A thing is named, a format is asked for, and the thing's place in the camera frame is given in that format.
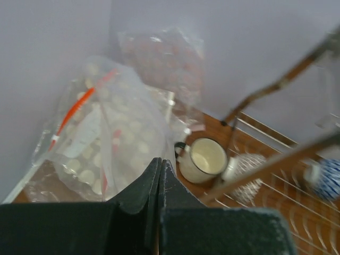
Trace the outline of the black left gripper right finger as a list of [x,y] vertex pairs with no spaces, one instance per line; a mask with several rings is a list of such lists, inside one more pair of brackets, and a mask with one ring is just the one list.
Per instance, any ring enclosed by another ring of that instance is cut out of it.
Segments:
[[160,176],[160,254],[296,254],[275,209],[209,208],[176,177],[169,160]]

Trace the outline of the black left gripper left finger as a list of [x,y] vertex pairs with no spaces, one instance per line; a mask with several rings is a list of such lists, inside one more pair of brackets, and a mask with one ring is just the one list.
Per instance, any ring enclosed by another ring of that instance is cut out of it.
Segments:
[[106,202],[1,205],[1,254],[153,254],[161,166]]

